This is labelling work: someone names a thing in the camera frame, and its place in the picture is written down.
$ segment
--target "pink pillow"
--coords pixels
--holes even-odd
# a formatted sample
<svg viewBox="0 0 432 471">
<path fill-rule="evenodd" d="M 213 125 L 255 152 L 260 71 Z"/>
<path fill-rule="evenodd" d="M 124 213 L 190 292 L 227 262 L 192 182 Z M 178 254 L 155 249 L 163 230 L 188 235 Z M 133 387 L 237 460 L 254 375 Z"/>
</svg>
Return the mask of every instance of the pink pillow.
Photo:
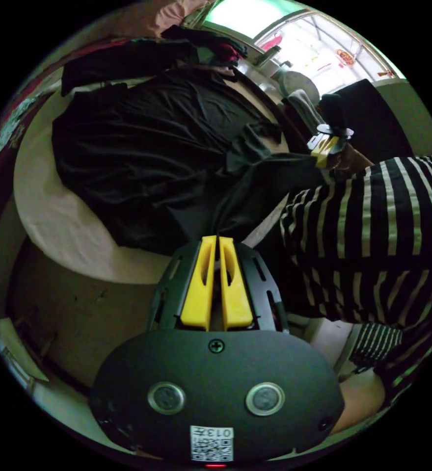
<svg viewBox="0 0 432 471">
<path fill-rule="evenodd" d="M 122 37 L 155 37 L 214 0 L 150 0 L 116 13 L 110 32 Z"/>
</svg>

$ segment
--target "orange sign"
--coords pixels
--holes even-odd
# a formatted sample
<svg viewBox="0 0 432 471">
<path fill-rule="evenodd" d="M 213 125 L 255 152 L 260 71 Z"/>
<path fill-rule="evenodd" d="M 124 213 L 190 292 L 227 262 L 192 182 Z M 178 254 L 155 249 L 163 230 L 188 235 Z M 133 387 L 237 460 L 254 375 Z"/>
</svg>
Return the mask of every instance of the orange sign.
<svg viewBox="0 0 432 471">
<path fill-rule="evenodd" d="M 344 65 L 352 66 L 355 63 L 355 59 L 347 51 L 336 49 L 335 54 Z"/>
</svg>

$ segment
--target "window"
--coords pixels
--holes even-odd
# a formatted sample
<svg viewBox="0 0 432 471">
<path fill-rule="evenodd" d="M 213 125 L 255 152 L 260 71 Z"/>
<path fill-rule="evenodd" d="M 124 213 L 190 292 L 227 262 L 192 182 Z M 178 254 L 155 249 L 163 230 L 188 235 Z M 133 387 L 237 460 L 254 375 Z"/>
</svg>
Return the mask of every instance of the window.
<svg viewBox="0 0 432 471">
<path fill-rule="evenodd" d="M 209 13 L 205 23 L 254 39 L 271 24 L 304 9 L 303 5 L 289 0 L 224 0 Z"/>
<path fill-rule="evenodd" d="M 390 76 L 359 39 L 321 14 L 293 18 L 257 46 L 265 49 L 275 39 L 281 47 L 275 60 L 290 61 L 292 70 L 309 77 L 321 95 L 359 80 L 374 82 Z"/>
</svg>

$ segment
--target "white bedsheet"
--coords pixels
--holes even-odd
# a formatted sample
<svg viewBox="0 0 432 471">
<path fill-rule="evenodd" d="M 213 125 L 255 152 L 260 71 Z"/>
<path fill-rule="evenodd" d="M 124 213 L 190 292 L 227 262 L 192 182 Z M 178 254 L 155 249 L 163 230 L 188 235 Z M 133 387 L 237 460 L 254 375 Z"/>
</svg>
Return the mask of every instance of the white bedsheet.
<svg viewBox="0 0 432 471">
<path fill-rule="evenodd" d="M 135 85 L 148 79 L 126 82 Z M 275 122 L 272 114 L 243 85 L 227 84 L 251 99 Z M 76 273 L 112 283 L 155 284 L 170 258 L 118 247 L 100 219 L 60 181 L 51 143 L 52 122 L 66 110 L 72 95 L 71 92 L 63 98 L 57 90 L 36 114 L 23 137 L 13 181 L 21 222 L 31 241 L 47 257 Z M 266 144 L 274 153 L 288 151 L 284 138 L 280 145 L 273 141 Z M 273 216 L 267 219 L 274 222 Z M 261 225 L 267 227 L 264 233 L 273 222 L 268 227 L 266 223 Z M 260 238 L 261 231 L 255 230 L 253 234 Z"/>
</svg>

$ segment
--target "black handle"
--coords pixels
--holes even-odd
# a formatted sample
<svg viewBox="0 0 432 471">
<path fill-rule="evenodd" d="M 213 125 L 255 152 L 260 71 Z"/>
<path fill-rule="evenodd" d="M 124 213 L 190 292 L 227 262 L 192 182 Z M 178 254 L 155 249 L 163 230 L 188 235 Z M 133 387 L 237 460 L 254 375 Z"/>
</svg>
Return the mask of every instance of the black handle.
<svg viewBox="0 0 432 471">
<path fill-rule="evenodd" d="M 340 95 L 323 95 L 319 106 L 323 112 L 325 122 L 334 132 L 337 130 L 343 131 L 347 128 L 345 124 L 344 112 L 342 110 L 342 98 Z"/>
</svg>

